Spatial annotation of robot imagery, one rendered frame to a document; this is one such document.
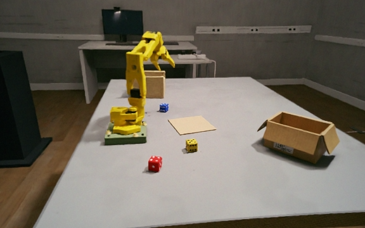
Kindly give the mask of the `dark blue die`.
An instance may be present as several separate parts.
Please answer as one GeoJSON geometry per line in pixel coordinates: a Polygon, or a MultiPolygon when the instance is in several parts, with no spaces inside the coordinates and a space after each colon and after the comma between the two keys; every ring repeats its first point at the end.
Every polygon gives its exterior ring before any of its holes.
{"type": "Polygon", "coordinates": [[[160,111],[162,112],[167,112],[169,110],[169,104],[166,104],[166,103],[162,103],[160,105],[160,111]]]}

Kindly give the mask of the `tan flat mat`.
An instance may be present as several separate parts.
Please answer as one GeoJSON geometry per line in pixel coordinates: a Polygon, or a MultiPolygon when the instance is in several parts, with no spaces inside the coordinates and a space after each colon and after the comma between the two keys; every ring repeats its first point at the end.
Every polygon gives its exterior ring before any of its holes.
{"type": "Polygon", "coordinates": [[[212,124],[206,121],[201,115],[195,117],[176,118],[168,120],[181,135],[194,134],[217,130],[212,124]]]}

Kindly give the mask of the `red die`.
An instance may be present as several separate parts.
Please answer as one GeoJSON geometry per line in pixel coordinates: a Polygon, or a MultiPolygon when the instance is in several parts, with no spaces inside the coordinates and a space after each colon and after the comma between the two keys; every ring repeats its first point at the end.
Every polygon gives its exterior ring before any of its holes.
{"type": "Polygon", "coordinates": [[[151,156],[148,160],[148,170],[159,172],[162,167],[162,157],[151,156]]]}

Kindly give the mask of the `yellow die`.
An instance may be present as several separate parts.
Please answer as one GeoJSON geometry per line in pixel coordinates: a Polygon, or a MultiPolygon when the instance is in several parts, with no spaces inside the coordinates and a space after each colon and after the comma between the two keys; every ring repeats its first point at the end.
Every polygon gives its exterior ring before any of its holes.
{"type": "Polygon", "coordinates": [[[196,139],[187,139],[186,149],[188,150],[188,152],[198,151],[198,143],[196,139]]]}

